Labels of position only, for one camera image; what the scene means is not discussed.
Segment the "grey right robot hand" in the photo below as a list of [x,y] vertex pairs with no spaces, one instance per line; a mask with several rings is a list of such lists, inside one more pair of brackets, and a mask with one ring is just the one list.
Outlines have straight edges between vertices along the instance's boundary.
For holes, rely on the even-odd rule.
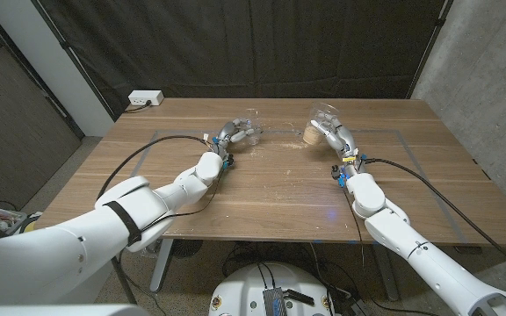
[[350,176],[365,172],[354,137],[337,116],[318,114],[309,121],[309,125],[324,136]]

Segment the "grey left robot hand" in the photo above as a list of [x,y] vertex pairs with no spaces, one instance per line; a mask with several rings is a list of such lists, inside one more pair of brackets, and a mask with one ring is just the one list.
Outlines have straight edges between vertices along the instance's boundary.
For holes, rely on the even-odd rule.
[[213,151],[222,159],[229,156],[228,146],[245,138],[250,138],[253,144],[257,144],[263,132],[260,124],[253,118],[235,118],[227,122],[218,135],[213,137]]

